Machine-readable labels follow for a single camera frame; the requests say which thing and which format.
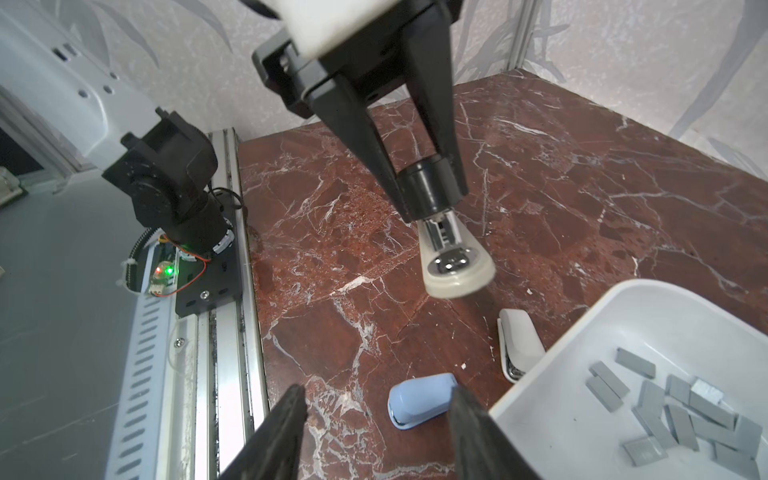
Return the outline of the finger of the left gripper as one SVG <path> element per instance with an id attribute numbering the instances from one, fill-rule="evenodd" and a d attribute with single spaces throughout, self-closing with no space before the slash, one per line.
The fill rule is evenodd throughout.
<path id="1" fill-rule="evenodd" d="M 365 100 L 345 77 L 332 77 L 305 97 L 314 114 L 368 169 L 403 221 L 408 211 L 397 175 Z"/>
<path id="2" fill-rule="evenodd" d="M 435 153 L 400 171 L 408 207 L 453 207 L 468 193 L 455 131 L 451 12 L 432 1 L 402 31 L 404 78 Z"/>

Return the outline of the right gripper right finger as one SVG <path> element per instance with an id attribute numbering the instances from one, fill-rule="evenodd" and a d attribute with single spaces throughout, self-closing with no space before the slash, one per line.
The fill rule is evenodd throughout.
<path id="1" fill-rule="evenodd" d="M 463 386 L 452 390 L 448 420 L 458 479 L 540 478 Z"/>

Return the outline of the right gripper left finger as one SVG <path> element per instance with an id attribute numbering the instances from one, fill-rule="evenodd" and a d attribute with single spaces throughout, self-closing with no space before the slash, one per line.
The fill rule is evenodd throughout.
<path id="1" fill-rule="evenodd" d="M 306 391 L 291 385 L 219 479 L 297 479 L 304 427 Z"/>

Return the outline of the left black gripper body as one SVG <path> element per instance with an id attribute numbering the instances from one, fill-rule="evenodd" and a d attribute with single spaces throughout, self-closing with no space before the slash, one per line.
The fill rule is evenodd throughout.
<path id="1" fill-rule="evenodd" d="M 314 115 L 306 95 L 332 77 L 345 77 L 369 106 L 406 86 L 402 31 L 431 2 L 285 1 L 276 9 L 282 29 L 252 62 L 264 85 L 302 118 Z M 452 26 L 462 4 L 444 2 Z"/>

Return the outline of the white oval tray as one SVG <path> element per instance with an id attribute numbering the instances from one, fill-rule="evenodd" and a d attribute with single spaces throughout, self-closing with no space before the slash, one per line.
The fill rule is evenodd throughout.
<path id="1" fill-rule="evenodd" d="M 624 348 L 670 376 L 703 380 L 723 393 L 722 407 L 767 423 L 767 337 L 681 287 L 631 280 L 612 287 L 491 408 L 491 417 L 544 479 L 731 479 L 715 445 L 669 450 L 635 467 L 622 448 L 646 436 L 635 416 L 643 377 L 615 361 Z M 617 397 L 589 367 L 604 362 L 630 389 Z"/>

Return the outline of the small blue stapler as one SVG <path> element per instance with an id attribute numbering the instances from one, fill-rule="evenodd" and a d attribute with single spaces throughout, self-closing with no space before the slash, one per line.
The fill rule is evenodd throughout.
<path id="1" fill-rule="evenodd" d="M 414 378 L 393 386 L 387 401 L 390 420 L 397 429 L 408 430 L 447 412 L 457 386 L 451 373 Z"/>

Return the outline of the small white stapler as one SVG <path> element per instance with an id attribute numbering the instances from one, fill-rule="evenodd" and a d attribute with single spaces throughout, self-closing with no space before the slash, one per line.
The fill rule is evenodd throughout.
<path id="1" fill-rule="evenodd" d="M 515 384 L 544 356 L 545 348 L 529 314 L 502 309 L 497 318 L 500 363 L 505 378 Z"/>

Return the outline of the beige black long stapler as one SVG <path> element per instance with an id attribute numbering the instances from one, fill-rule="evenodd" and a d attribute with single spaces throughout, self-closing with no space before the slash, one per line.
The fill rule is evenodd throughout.
<path id="1" fill-rule="evenodd" d="M 456 299 L 486 287 L 495 264 L 456 214 L 463 193 L 450 160 L 438 154 L 424 158 L 399 172 L 397 181 L 416 222 L 426 292 Z"/>

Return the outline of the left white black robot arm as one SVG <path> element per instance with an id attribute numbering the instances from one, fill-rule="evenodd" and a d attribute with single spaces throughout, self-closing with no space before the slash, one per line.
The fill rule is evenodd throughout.
<path id="1" fill-rule="evenodd" d="M 455 205 L 468 187 L 453 114 L 450 29 L 458 1 L 251 1 L 282 29 L 252 56 L 292 113 L 319 118 L 365 165 L 433 249 L 458 244 Z M 81 46 L 37 1 L 1 5 L 1 86 L 132 200 L 137 220 L 194 254 L 226 249 L 234 230 L 208 183 L 208 138 L 166 112 Z M 396 170 L 369 115 L 405 86 L 433 155 Z"/>

